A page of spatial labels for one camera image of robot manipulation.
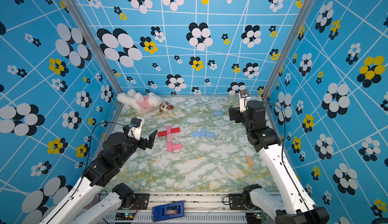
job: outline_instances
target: blue box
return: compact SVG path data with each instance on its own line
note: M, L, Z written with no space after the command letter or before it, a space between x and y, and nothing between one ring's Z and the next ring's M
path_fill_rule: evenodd
M177 214L167 214L168 210L177 210ZM159 205L152 208L152 221L164 221L185 216L185 209L182 202L176 202L166 205Z

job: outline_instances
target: stuffed toy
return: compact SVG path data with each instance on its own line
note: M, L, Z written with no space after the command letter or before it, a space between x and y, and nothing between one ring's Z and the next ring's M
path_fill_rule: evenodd
M162 103L162 99L153 92L143 96L134 89L130 89L127 93L119 93L117 100L125 105L132 106L137 111L150 110Z
M172 110L173 108L174 108L174 106L169 105L168 102L166 102L166 103L160 105L159 112L164 112L164 111Z

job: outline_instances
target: white plush toy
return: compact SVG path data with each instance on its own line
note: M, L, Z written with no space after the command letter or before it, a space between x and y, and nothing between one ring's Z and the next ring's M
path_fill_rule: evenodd
M119 93L117 100L125 105L132 106L137 111L150 110L162 103L162 99L153 92L143 96L134 89L130 89L127 93Z

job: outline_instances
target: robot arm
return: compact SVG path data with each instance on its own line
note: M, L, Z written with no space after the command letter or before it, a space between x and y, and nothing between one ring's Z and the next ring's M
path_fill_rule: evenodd
M245 206L259 207L275 220L284 224L325 224L329 215L324 207L317 207L303 189L285 156L282 144L275 131L265 126L264 103L249 99L248 90L239 92L240 107L229 108L229 119L242 123L246 129L248 141L267 164L282 196L277 201L254 184L244 188L242 193Z
M145 150L148 147L151 149L157 130L150 134L149 140L141 138L143 121L144 119L141 117L133 118L130 125L123 127L124 133L111 134L104 141L102 151L97 158L86 167L74 185L75 187L40 224L69 224L90 198L100 192L119 173L119 169L138 148ZM109 198L105 198L101 203L77 218L77 220L85 219L88 221L78 221L78 223L97 223L113 208L117 209L120 206L129 208L133 203L133 191L123 183L117 185L113 189L113 193L108 196Z

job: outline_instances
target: pink plush clothing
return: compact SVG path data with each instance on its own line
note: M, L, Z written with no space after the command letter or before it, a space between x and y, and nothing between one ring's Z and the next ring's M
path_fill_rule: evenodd
M139 105L139 107L144 109L144 110L152 109L153 107L148 103L148 96L143 96L143 98L144 98L143 102L136 101L137 105Z

